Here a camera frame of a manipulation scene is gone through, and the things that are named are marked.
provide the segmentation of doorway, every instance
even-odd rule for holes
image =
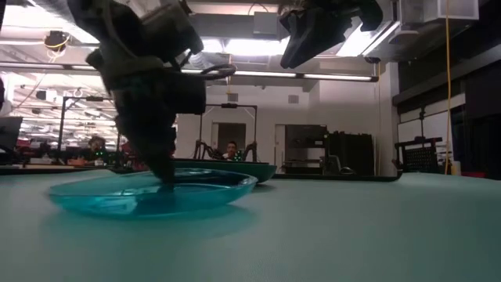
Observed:
[[[247,125],[243,123],[218,122],[212,124],[212,146],[220,152],[226,152],[226,145],[230,141],[236,142],[238,150],[245,150]]]

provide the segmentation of yellow cable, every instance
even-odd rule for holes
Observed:
[[[63,43],[59,43],[58,45],[46,45],[45,44],[45,47],[47,47],[47,48],[60,48],[60,47],[63,47],[63,45],[67,44],[69,40],[70,40],[70,36],[68,35],[68,37],[66,38],[66,40]]]
[[[451,82],[451,47],[450,47],[450,34],[449,34],[449,0],[445,0],[445,40],[447,49],[447,136],[445,137],[445,174],[449,172],[449,133],[451,130],[451,96],[452,96],[452,82]]]
[[[381,62],[377,63],[379,138],[377,140],[377,175],[381,175]]]

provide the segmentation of white wall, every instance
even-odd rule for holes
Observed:
[[[464,93],[456,95],[456,96],[451,98],[451,109],[458,107],[458,106],[461,106],[461,105],[464,105],[465,103],[466,103],[466,96],[464,95]],[[445,110],[447,110],[447,99],[444,99],[444,100],[441,100],[441,101],[438,101],[438,102],[435,102],[435,103],[432,103],[430,105],[425,106],[424,116],[426,117],[426,116],[429,116],[432,114],[438,114],[438,113],[443,112]],[[421,109],[415,109],[415,110],[408,111],[407,113],[401,114],[400,115],[400,122],[407,122],[407,121],[417,119],[420,117],[420,112],[421,112]]]
[[[207,103],[227,103],[227,88],[211,86],[207,89]],[[261,161],[273,163],[275,148],[275,125],[307,124],[309,93],[300,87],[233,86],[231,92],[239,94],[240,105],[258,106],[258,156]],[[299,104],[288,104],[289,95],[298,95]],[[254,119],[244,109],[221,109],[215,107],[204,116],[202,140],[211,141],[212,123],[234,122],[247,125],[246,141],[254,141]],[[183,114],[178,118],[176,157],[191,157],[199,135],[200,117]]]
[[[327,125],[330,132],[373,134],[374,83],[320,81],[319,100],[311,103],[310,122]]]
[[[397,174],[397,169],[391,160],[397,158],[395,143],[398,142],[398,113],[391,99],[399,93],[398,64],[387,63],[384,66],[384,73],[380,77],[380,99],[379,96],[377,99],[380,100],[380,125],[378,123],[378,133],[376,134],[377,140],[379,140],[379,143],[376,142],[376,152],[378,152],[378,157],[380,156],[376,168],[379,174],[385,176]]]
[[[398,115],[391,105],[391,97],[398,93],[397,68],[389,67],[381,76],[381,131],[379,130],[378,84],[349,81],[320,81],[310,93],[298,87],[233,86],[239,94],[238,104],[257,105],[258,156],[273,164],[275,159],[276,125],[327,125],[330,132],[366,133],[381,141],[381,175],[395,175],[391,160],[397,140]],[[207,89],[207,103],[227,103],[227,88],[212,86]],[[299,95],[299,104],[288,104],[289,95]],[[204,116],[202,139],[211,141],[212,123],[234,122],[247,125],[247,143],[254,140],[254,120],[243,109],[215,107]],[[199,138],[200,117],[180,115],[176,157],[192,157],[195,141]]]

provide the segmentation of light blue table surface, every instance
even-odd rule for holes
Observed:
[[[272,180],[214,211],[143,221],[55,207],[52,185],[0,176],[0,281],[501,281],[501,183]]]

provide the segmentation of blue plastic plate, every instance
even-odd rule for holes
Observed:
[[[52,202],[91,215],[145,217],[215,208],[252,191],[253,176],[202,168],[176,168],[174,192],[151,172],[51,187]]]

